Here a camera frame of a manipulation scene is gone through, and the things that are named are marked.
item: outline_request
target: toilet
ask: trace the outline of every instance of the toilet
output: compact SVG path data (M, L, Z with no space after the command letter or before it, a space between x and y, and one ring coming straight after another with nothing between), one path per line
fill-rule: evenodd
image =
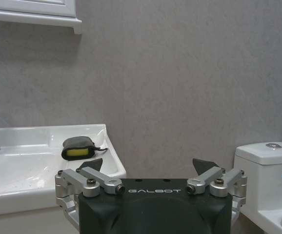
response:
M282 142L237 147L234 168L248 176L241 212L266 234L282 234Z

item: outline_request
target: white cabinet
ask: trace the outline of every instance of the white cabinet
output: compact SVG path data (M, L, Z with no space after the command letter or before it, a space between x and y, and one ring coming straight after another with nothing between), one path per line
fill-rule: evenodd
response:
M81 34L75 0L0 0L0 20L73 27Z

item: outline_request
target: bathroom sink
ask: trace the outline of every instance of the bathroom sink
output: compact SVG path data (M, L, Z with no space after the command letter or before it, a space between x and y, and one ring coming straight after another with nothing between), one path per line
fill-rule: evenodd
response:
M91 159L66 161L62 143L69 137L88 136L98 147ZM126 171L107 135L104 124L0 128L0 214L55 207L54 175L103 158L101 172L124 178Z

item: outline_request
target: sponge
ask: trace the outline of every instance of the sponge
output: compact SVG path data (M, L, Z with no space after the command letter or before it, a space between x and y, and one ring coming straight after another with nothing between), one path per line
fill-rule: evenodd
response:
M63 142L63 147L61 155L68 161L91 158L95 155L95 151L107 150L107 148L96 147L94 142L86 136L69 138Z
M79 149L79 150L68 150L66 151L66 156L85 156L89 154L88 149Z

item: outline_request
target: bolt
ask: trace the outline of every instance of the bolt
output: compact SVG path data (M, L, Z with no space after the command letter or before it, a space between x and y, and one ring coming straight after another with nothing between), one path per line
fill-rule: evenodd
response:
M121 195L125 192L126 188L122 184L116 187L115 193Z
M95 179L87 179L87 185L93 185L93 184L96 184Z
M215 180L214 180L214 182L215 182L215 184L217 184L217 185L223 185L224 180L223 180L223 179L218 178L218 179L215 179Z
M195 188L194 188L194 186L192 186L192 185L188 185L188 186L186 187L186 191L188 192L188 194L193 195L193 194L195 193Z

